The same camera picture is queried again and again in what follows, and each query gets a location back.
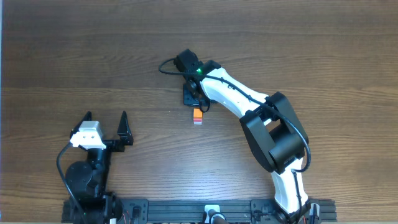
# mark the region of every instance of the small orange object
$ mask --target small orange object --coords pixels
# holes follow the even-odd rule
[[[194,124],[201,124],[203,119],[203,112],[200,111],[198,108],[193,109],[193,123]]]

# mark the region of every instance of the black base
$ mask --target black base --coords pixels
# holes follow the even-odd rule
[[[220,206],[229,223],[271,224],[280,223],[274,200],[219,200],[219,201],[148,201],[146,199],[121,199],[132,224],[146,223],[201,223],[205,205]],[[332,200],[310,199],[320,206],[320,222],[337,222],[336,206]],[[62,222],[72,222],[69,202],[63,206]]]

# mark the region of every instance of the wooden tabletop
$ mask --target wooden tabletop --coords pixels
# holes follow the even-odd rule
[[[193,125],[183,78],[157,71],[189,48],[253,90],[285,94],[312,147],[303,175],[339,221],[398,220],[398,2],[5,0],[0,211],[59,222],[55,159],[88,111],[134,145],[108,189],[150,200],[272,198],[271,175],[221,105]],[[85,159],[71,149],[66,168]]]

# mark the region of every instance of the table surface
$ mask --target table surface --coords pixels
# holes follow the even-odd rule
[[[183,78],[157,71],[186,48],[289,98],[312,147],[309,196],[336,200],[340,221],[398,220],[397,1],[7,0],[3,11],[3,221],[60,221],[55,158],[88,110],[107,138],[127,111],[135,142],[108,181],[120,197],[272,198],[237,117],[214,105],[193,125]],[[84,158],[69,150],[62,167]]]

